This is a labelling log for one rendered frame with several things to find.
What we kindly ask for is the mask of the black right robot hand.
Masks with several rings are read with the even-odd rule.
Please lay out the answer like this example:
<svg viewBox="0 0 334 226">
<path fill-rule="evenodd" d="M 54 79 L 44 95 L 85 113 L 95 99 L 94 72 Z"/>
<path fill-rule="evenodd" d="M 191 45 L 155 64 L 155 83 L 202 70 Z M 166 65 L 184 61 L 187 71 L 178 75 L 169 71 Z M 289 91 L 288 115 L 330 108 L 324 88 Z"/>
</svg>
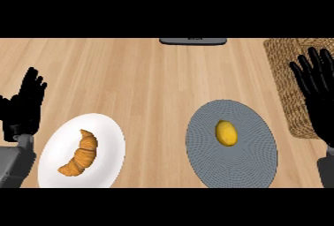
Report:
<svg viewBox="0 0 334 226">
<path fill-rule="evenodd" d="M 295 82 L 304 96 L 305 110 L 313 130 L 334 148 L 334 57 L 326 49 L 307 49 L 289 63 Z"/>
</svg>

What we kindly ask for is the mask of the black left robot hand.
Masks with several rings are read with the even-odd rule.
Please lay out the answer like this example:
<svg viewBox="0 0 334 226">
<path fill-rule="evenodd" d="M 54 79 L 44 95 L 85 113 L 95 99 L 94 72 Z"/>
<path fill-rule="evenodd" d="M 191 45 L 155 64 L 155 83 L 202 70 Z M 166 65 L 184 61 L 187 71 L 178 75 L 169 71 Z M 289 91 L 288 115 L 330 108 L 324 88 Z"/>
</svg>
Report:
<svg viewBox="0 0 334 226">
<path fill-rule="evenodd" d="M 17 94 L 10 99 L 0 95 L 0 121 L 5 142 L 14 142 L 14 136 L 20 134 L 36 133 L 45 88 L 47 83 L 38 75 L 38 70 L 29 67 Z"/>
</svg>

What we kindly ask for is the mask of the brown wicker basket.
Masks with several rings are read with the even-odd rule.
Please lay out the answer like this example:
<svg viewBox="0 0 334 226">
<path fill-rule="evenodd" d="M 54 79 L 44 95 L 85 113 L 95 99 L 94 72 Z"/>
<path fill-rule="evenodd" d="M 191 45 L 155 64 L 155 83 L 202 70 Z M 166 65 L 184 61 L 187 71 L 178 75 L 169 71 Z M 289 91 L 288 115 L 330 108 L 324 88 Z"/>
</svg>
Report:
<svg viewBox="0 0 334 226">
<path fill-rule="evenodd" d="M 298 139 L 317 139 L 310 124 L 304 96 L 299 92 L 289 63 L 307 49 L 326 49 L 334 56 L 334 38 L 271 38 L 262 42 L 265 56 L 273 74 L 277 95 L 283 108 L 288 131 Z"/>
</svg>

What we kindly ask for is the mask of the yellow lemon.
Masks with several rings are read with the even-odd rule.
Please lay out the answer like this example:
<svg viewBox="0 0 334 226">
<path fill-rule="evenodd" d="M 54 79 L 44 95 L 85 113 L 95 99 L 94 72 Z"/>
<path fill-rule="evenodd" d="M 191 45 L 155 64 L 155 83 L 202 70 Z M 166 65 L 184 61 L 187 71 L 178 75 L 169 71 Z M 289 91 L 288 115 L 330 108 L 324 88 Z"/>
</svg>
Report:
<svg viewBox="0 0 334 226">
<path fill-rule="evenodd" d="M 231 147 L 236 144 L 237 131 L 234 129 L 233 124 L 228 121 L 220 120 L 217 122 L 215 136 L 217 136 L 217 141 L 223 146 Z"/>
</svg>

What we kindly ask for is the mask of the grey round placemat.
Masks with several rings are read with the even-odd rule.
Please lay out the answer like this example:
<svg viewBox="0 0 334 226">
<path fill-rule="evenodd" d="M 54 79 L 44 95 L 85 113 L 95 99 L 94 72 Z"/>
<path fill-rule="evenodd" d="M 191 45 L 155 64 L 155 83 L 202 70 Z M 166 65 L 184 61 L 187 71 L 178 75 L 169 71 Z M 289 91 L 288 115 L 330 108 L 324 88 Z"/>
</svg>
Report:
<svg viewBox="0 0 334 226">
<path fill-rule="evenodd" d="M 190 118 L 184 145 L 194 174 L 209 188 L 270 186 L 277 151 L 255 111 L 231 100 L 208 102 Z"/>
</svg>

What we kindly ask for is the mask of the white oval plate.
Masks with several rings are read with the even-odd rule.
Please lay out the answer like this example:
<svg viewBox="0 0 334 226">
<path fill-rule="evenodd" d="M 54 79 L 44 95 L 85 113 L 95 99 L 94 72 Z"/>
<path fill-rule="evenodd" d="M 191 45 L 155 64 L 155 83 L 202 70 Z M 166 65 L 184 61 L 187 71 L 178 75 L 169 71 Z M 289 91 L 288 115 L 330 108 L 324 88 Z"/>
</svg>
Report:
<svg viewBox="0 0 334 226">
<path fill-rule="evenodd" d="M 116 122 L 101 114 L 70 119 L 53 133 L 38 159 L 38 186 L 109 187 L 125 158 Z"/>
</svg>

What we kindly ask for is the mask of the golden brown croissant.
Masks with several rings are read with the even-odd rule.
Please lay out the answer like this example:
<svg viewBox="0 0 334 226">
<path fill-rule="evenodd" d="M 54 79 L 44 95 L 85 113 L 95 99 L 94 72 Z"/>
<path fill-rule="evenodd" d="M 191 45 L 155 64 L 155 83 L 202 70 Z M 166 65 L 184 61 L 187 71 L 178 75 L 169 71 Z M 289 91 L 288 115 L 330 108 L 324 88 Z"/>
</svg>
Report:
<svg viewBox="0 0 334 226">
<path fill-rule="evenodd" d="M 97 139 L 94 135 L 84 129 L 81 132 L 81 140 L 78 148 L 73 151 L 72 159 L 57 168 L 57 171 L 66 177 L 76 177 L 91 166 L 95 158 Z"/>
</svg>

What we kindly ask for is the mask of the dark grey appliance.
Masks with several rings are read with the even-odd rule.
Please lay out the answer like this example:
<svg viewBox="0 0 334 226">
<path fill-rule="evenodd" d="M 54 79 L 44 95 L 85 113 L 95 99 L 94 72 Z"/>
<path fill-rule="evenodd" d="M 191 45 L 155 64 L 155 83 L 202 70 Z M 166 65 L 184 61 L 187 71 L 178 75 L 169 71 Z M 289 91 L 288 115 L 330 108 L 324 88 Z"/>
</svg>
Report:
<svg viewBox="0 0 334 226">
<path fill-rule="evenodd" d="M 225 38 L 159 38 L 159 42 L 166 45 L 223 45 Z"/>
</svg>

